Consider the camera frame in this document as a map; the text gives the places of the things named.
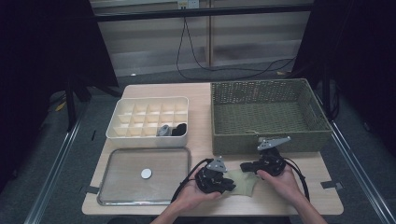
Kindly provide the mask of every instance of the metal tray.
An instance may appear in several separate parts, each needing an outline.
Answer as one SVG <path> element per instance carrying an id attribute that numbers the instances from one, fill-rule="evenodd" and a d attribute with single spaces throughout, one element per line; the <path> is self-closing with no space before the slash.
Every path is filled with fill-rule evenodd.
<path id="1" fill-rule="evenodd" d="M 169 204 L 189 170 L 190 152 L 185 147 L 116 149 L 108 159 L 97 201 L 101 205 Z"/>

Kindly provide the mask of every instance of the electrical cord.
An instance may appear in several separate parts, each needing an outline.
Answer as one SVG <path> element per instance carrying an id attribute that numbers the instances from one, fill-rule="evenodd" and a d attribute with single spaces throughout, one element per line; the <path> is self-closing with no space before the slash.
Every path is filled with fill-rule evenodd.
<path id="1" fill-rule="evenodd" d="M 232 68 L 219 68 L 219 69 L 205 68 L 205 67 L 201 66 L 201 64 L 198 62 L 198 60 L 197 60 L 197 58 L 196 58 L 196 56 L 195 56 L 195 52 L 194 52 L 193 44 L 192 44 L 192 40 L 191 40 L 191 35 L 190 35 L 189 25 L 187 24 L 186 18 L 184 18 L 183 31 L 182 31 L 182 33 L 181 33 L 180 43 L 179 43 L 178 50 L 177 50 L 177 62 L 176 62 L 176 66 L 177 66 L 177 71 L 180 73 L 180 75 L 181 75 L 182 77 L 186 78 L 186 79 L 201 80 L 201 81 L 202 81 L 202 80 L 207 80 L 206 78 L 186 77 L 186 76 L 180 71 L 180 69 L 179 69 L 179 67 L 178 67 L 178 60 L 179 60 L 179 56 L 180 56 L 181 45 L 182 45 L 182 43 L 183 43 L 183 36 L 184 36 L 184 33 L 185 33 L 186 30 L 187 30 L 187 34 L 188 34 L 188 37 L 189 37 L 189 40 L 190 40 L 190 47 L 191 47 L 191 52 L 192 52 L 193 58 L 194 58 L 195 62 L 198 64 L 198 66 L 199 66 L 200 68 L 202 68 L 202 69 L 204 69 L 204 70 L 206 70 L 206 71 L 209 71 L 209 72 L 218 72 L 218 71 L 227 71 L 227 70 L 239 70 L 239 71 L 252 71 L 252 72 L 258 72 L 258 73 L 255 73 L 255 74 L 253 74 L 253 75 L 249 75 L 249 76 L 245 76 L 245 77 L 232 78 L 232 80 L 238 80 L 238 79 L 256 77 L 256 76 L 261 75 L 261 74 L 263 74 L 263 73 L 265 73 L 265 72 L 270 72 L 270 71 L 275 71 L 275 70 L 282 69 L 282 68 L 286 67 L 288 64 L 290 64 L 292 61 L 294 61 L 295 58 L 296 58 L 296 57 L 294 57 L 294 58 L 292 58 L 292 59 L 280 59 L 280 60 L 273 61 L 273 62 L 271 62 L 271 63 L 268 65 L 268 67 L 267 67 L 266 69 L 264 69 L 264 70 L 262 70 L 262 69 L 250 69 L 250 68 L 233 68 L 233 67 L 232 67 Z M 278 67 L 278 68 L 270 69 L 274 63 L 281 62 L 281 61 L 288 61 L 288 62 L 285 63 L 284 65 Z"/>
<path id="2" fill-rule="evenodd" d="M 308 201 L 310 201 L 308 186 L 306 185 L 305 176 L 303 176 L 303 173 L 301 172 L 300 167 L 298 167 L 298 165 L 289 158 L 283 158 L 283 160 L 285 160 L 285 163 L 287 165 L 289 165 L 296 172 L 296 174 L 300 177 L 301 183 L 303 184 L 305 198 Z"/>
<path id="3" fill-rule="evenodd" d="M 195 172 L 195 170 L 204 162 L 210 163 L 212 162 L 213 159 L 204 159 L 200 162 L 198 162 L 198 164 L 192 168 L 192 170 L 189 172 L 189 174 L 186 176 L 186 178 L 184 178 L 184 180 L 180 183 L 180 185 L 178 186 L 178 188 L 175 191 L 174 196 L 172 197 L 171 203 L 175 201 L 175 199 L 177 198 L 178 194 L 181 192 L 181 190 L 184 188 L 184 186 L 191 181 L 192 179 L 190 179 L 190 176 Z"/>

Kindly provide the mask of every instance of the gray floor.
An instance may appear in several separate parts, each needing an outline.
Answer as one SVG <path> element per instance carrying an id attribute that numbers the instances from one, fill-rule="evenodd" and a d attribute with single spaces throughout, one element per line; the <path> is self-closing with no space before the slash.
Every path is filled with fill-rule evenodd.
<path id="1" fill-rule="evenodd" d="M 285 62 L 274 64 L 281 66 Z M 264 69 L 267 64 L 242 64 L 239 67 Z M 223 71 L 210 73 L 201 69 L 183 71 L 185 76 L 199 79 L 186 79 L 178 72 L 164 72 L 160 74 L 136 77 L 119 77 L 120 88 L 140 83 L 179 83 L 222 80 L 251 76 L 257 72 Z M 251 79 L 282 78 L 275 72 L 260 74 Z M 70 151 L 66 155 L 64 166 L 40 223 L 107 223 L 109 216 L 86 216 L 81 212 L 85 195 L 80 192 L 81 187 L 91 182 L 93 171 L 100 156 L 103 143 L 106 140 L 106 128 L 118 98 L 109 96 L 95 88 L 90 88 L 92 100 L 86 112 L 81 116 L 78 134 Z M 62 94 L 54 94 L 55 100 Z M 32 208 L 39 191 L 44 184 L 47 174 L 62 147 L 67 128 L 66 110 L 56 112 L 56 103 L 49 108 L 49 115 L 43 123 L 41 134 L 35 143 L 32 154 L 19 171 L 18 178 L 10 181 L 0 195 L 0 223 L 23 223 Z M 84 104 L 77 101 L 78 111 L 83 111 Z M 343 135 L 351 146 L 367 175 L 378 188 L 386 203 L 394 211 L 396 198 L 394 186 L 396 182 L 396 159 L 386 151 L 381 141 L 374 133 L 367 132 L 359 114 L 350 104 L 341 98 L 340 114 L 335 120 Z M 331 223 L 382 223 L 371 202 L 362 190 L 356 177 L 351 172 L 334 141 L 321 150 L 323 159 L 329 169 L 333 181 L 341 182 L 344 186 L 338 193 L 345 207 L 340 216 L 326 216 Z M 149 217 L 134 217 L 137 223 L 149 223 Z M 291 218 L 292 223 L 301 223 L 297 217 Z"/>

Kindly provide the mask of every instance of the woven storage basket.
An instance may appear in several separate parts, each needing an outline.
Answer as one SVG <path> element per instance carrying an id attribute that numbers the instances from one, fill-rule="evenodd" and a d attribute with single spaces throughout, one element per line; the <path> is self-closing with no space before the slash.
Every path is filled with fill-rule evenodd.
<path id="1" fill-rule="evenodd" d="M 319 151 L 332 127 L 306 79 L 211 83 L 213 153 L 258 153 L 259 138 L 289 136 L 280 152 Z"/>

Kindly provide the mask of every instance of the power outlet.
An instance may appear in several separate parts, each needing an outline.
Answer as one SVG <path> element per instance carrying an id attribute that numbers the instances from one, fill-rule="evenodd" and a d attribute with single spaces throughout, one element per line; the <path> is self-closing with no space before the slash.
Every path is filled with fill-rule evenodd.
<path id="1" fill-rule="evenodd" d="M 189 8 L 189 1 L 188 0 L 178 0 L 177 1 L 177 8 L 178 9 L 187 9 L 187 8 Z"/>
<path id="2" fill-rule="evenodd" d="M 189 0 L 188 8 L 199 8 L 199 0 Z"/>

